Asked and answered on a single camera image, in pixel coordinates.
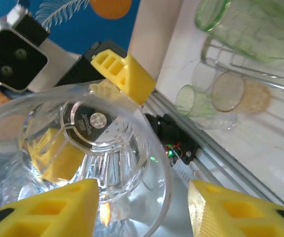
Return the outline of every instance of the green glass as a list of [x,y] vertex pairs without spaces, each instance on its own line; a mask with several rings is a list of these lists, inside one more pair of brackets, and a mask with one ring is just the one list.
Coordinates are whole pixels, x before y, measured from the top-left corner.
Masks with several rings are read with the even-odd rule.
[[283,0],[202,0],[195,22],[214,39],[258,62],[284,55]]
[[179,115],[189,117],[199,129],[230,129],[235,125],[237,115],[217,111],[210,94],[196,93],[186,85],[177,94],[175,107]]

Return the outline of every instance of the dish rack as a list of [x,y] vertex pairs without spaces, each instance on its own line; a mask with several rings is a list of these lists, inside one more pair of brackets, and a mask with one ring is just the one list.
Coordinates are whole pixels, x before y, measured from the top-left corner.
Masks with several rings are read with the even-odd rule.
[[270,64],[259,64],[208,36],[201,50],[201,61],[208,66],[239,73],[284,90],[284,57],[277,58]]

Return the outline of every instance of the white palm leaf pattern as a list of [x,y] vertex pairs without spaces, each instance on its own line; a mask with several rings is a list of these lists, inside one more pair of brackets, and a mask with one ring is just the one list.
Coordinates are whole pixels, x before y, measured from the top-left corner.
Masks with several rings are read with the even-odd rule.
[[82,5],[86,9],[88,3],[89,0],[44,0],[36,12],[36,20],[47,28],[53,24],[60,25],[71,19]]

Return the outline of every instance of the black plastic mount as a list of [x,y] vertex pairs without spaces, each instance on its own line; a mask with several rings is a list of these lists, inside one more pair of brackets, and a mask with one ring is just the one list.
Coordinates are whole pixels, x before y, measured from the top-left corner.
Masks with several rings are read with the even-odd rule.
[[14,25],[14,29],[36,47],[39,47],[49,36],[49,32],[29,13],[24,15],[18,24]]
[[122,58],[125,58],[127,56],[127,52],[111,40],[106,40],[102,43],[96,42],[87,50],[87,52],[83,56],[81,56],[77,60],[77,62],[66,72],[66,74],[55,86],[77,84],[104,79],[104,76],[102,76],[91,65],[90,62],[94,55],[97,55],[98,53],[103,52],[107,49],[111,49],[114,53]]
[[193,140],[187,132],[182,130],[168,114],[162,117],[155,117],[150,114],[145,114],[145,116],[164,146],[180,142],[179,148],[183,152],[181,160],[186,165],[189,165],[189,163],[196,158],[197,150],[200,148],[199,144]]

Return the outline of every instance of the drinking glass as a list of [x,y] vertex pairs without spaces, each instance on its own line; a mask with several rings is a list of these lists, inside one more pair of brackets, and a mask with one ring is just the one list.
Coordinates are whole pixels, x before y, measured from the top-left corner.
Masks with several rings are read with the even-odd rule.
[[167,156],[138,105],[129,109],[124,94],[93,83],[0,106],[0,207],[96,179],[93,236],[150,237],[170,204]]
[[196,93],[191,85],[180,89],[175,105],[181,116],[189,117],[200,129],[230,129],[237,119],[236,114],[217,111],[211,95]]
[[220,112],[258,113],[270,100],[268,87],[232,72],[219,76],[212,88],[212,103]]
[[283,5],[271,0],[202,0],[195,22],[237,53],[269,63],[284,55]]
[[192,74],[193,90],[197,93],[211,94],[215,78],[221,74],[220,70],[199,62]]

